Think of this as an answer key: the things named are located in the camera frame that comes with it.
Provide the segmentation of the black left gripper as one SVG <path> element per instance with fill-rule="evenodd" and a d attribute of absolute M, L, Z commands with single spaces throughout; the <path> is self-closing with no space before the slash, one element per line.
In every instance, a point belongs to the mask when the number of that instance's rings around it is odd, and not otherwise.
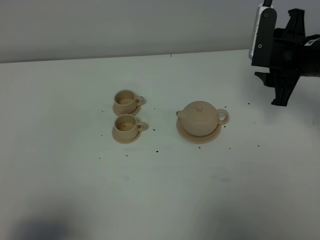
<path fill-rule="evenodd" d="M 287 106 L 300 76 L 320 76 L 320 36 L 306 36 L 304 10 L 294 8 L 288 14 L 290 19 L 285 29 L 274 30 L 269 73 L 254 73 L 264 86 L 274 88 L 275 98 L 271 104 L 275 106 Z"/>

